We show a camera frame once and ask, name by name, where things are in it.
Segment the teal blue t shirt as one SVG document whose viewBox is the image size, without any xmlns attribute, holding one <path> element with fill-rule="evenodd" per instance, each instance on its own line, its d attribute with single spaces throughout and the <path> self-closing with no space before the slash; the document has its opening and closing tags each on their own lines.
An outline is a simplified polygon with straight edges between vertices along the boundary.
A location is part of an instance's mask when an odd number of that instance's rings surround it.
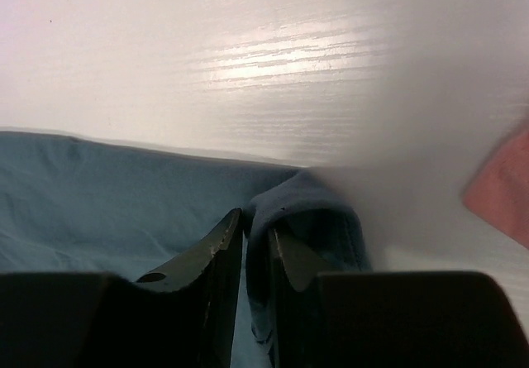
<svg viewBox="0 0 529 368">
<path fill-rule="evenodd" d="M 342 270 L 367 271 L 360 220 L 307 170 L 113 146 L 67 136 L 1 135 L 1 269 L 111 271 L 135 280 L 186 251 L 231 209 L 246 236 L 234 367 L 267 367 L 266 236 L 285 221 Z"/>
</svg>

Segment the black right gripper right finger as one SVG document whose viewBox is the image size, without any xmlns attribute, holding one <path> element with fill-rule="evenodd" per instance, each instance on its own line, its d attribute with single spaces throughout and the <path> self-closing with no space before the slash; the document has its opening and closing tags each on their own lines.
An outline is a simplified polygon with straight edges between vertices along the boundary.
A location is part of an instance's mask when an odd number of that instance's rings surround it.
<svg viewBox="0 0 529 368">
<path fill-rule="evenodd" d="M 339 271 L 287 227 L 269 242 L 277 367 L 525 367 L 502 288 L 472 271 Z"/>
</svg>

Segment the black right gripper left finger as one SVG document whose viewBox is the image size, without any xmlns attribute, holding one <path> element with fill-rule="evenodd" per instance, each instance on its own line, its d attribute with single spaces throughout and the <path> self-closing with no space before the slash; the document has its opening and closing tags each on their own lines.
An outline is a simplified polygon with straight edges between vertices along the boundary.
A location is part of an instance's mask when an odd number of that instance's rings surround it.
<svg viewBox="0 0 529 368">
<path fill-rule="evenodd" d="M 227 367 L 241 210 L 136 281 L 111 273 L 1 277 L 4 367 Z"/>
</svg>

